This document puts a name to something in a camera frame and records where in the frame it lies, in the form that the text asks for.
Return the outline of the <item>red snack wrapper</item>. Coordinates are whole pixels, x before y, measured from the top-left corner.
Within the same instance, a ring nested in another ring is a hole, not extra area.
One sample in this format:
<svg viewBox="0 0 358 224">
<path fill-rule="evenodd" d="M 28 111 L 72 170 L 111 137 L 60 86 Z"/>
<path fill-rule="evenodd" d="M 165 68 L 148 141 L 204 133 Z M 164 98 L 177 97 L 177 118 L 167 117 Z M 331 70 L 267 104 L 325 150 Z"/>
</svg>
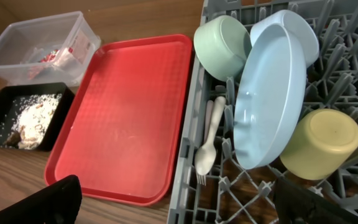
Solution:
<svg viewBox="0 0 358 224">
<path fill-rule="evenodd" d="M 70 70 L 75 65 L 74 56 L 68 48 L 53 49 L 28 70 L 26 78 L 28 80 L 63 79 L 69 76 Z"/>
</svg>

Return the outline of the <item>light blue plate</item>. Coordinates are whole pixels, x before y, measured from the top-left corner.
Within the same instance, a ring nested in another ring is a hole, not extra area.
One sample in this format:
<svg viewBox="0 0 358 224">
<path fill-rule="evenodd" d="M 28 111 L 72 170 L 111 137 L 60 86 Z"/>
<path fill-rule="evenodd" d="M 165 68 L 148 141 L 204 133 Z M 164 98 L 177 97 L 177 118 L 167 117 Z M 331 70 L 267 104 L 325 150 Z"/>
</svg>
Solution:
<svg viewBox="0 0 358 224">
<path fill-rule="evenodd" d="M 284 26 L 268 26 L 244 67 L 234 112 L 234 152 L 245 170 L 273 162 L 300 117 L 306 64 L 298 38 Z"/>
</svg>

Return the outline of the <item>white plastic fork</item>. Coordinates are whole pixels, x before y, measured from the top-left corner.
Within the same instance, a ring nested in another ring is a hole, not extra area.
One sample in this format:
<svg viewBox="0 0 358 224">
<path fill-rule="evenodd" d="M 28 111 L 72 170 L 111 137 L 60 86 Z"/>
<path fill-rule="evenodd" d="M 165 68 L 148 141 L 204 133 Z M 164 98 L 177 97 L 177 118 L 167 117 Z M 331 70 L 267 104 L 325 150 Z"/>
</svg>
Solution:
<svg viewBox="0 0 358 224">
<path fill-rule="evenodd" d="M 204 120 L 204 138 L 203 142 L 205 143 L 208 138 L 209 124 L 211 121 L 211 113 L 213 109 L 214 101 L 209 100 L 206 104 L 205 120 Z M 206 185 L 206 177 L 197 175 L 197 182 L 201 185 Z"/>
</svg>

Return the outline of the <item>yellow plastic cup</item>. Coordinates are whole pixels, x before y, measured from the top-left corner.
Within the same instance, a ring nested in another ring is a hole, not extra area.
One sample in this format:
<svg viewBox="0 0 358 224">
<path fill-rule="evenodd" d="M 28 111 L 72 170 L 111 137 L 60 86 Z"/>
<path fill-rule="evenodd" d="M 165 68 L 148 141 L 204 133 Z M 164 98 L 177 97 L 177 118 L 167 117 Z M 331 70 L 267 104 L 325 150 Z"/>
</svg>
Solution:
<svg viewBox="0 0 358 224">
<path fill-rule="evenodd" d="M 358 148 L 358 124 L 332 109 L 308 113 L 296 126 L 280 155 L 292 174 L 321 180 L 337 170 Z"/>
</svg>

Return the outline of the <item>white plastic spoon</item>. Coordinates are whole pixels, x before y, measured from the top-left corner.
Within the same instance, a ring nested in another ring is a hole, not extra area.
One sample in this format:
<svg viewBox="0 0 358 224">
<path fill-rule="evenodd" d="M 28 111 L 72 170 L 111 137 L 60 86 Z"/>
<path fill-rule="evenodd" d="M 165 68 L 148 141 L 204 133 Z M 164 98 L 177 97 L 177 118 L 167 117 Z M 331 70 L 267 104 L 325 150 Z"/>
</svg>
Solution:
<svg viewBox="0 0 358 224">
<path fill-rule="evenodd" d="M 214 101 L 206 142 L 200 149 L 198 149 L 195 156 L 195 169 L 196 174 L 199 177 L 206 176 L 214 164 L 216 158 L 214 139 L 223 115 L 225 104 L 226 99 L 223 96 L 217 97 Z"/>
</svg>

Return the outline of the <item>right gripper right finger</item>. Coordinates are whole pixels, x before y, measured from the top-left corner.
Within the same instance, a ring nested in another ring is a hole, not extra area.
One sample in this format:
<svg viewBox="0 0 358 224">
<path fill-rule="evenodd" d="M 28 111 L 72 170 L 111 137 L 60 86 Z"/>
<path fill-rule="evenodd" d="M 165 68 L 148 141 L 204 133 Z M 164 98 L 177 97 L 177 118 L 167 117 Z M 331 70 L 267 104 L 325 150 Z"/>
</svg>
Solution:
<svg viewBox="0 0 358 224">
<path fill-rule="evenodd" d="M 336 203 L 280 177 L 275 181 L 273 202 L 279 224 L 358 224 L 358 196 L 336 198 Z"/>
</svg>

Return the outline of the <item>light blue small bowl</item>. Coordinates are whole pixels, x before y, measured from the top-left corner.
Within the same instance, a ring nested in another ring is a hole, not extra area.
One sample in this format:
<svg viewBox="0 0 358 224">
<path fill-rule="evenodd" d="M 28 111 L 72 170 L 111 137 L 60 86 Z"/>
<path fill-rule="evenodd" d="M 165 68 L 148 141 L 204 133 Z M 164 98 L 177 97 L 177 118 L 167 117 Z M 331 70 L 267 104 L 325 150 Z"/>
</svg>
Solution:
<svg viewBox="0 0 358 224">
<path fill-rule="evenodd" d="M 319 42 L 314 30 L 299 14 L 287 9 L 275 12 L 254 24 L 250 31 L 251 45 L 254 45 L 262 31 L 272 24 L 281 24 L 298 38 L 303 47 L 307 68 L 317 60 Z"/>
</svg>

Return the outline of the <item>food leftovers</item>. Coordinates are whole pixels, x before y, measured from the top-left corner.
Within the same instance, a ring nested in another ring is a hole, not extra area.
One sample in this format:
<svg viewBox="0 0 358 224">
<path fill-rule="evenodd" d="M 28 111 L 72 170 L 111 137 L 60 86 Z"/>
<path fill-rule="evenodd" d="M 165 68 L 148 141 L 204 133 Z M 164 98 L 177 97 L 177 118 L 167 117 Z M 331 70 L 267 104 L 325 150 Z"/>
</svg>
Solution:
<svg viewBox="0 0 358 224">
<path fill-rule="evenodd" d="M 42 142 L 61 93 L 18 96 L 0 122 L 0 147 L 33 150 Z"/>
</svg>

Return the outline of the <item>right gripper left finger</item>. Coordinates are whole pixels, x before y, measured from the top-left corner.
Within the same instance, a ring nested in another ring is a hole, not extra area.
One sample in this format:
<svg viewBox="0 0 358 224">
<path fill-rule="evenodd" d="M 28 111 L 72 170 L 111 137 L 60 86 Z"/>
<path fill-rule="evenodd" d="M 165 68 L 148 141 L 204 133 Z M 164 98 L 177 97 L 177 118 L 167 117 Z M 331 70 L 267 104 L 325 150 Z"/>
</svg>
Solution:
<svg viewBox="0 0 358 224">
<path fill-rule="evenodd" d="M 52 185 L 0 211 L 0 224 L 74 223 L 82 201 L 76 175 L 68 175 Z"/>
</svg>

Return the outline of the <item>mint green bowl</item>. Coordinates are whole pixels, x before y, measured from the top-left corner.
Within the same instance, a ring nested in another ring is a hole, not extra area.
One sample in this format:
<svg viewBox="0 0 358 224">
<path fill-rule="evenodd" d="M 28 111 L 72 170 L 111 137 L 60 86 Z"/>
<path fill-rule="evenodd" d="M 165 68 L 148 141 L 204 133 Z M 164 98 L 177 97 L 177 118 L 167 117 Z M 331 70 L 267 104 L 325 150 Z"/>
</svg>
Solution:
<svg viewBox="0 0 358 224">
<path fill-rule="evenodd" d="M 194 34 L 198 60 L 215 79 L 225 82 L 242 73 L 252 49 L 247 29 L 232 16 L 219 16 L 202 26 Z"/>
</svg>

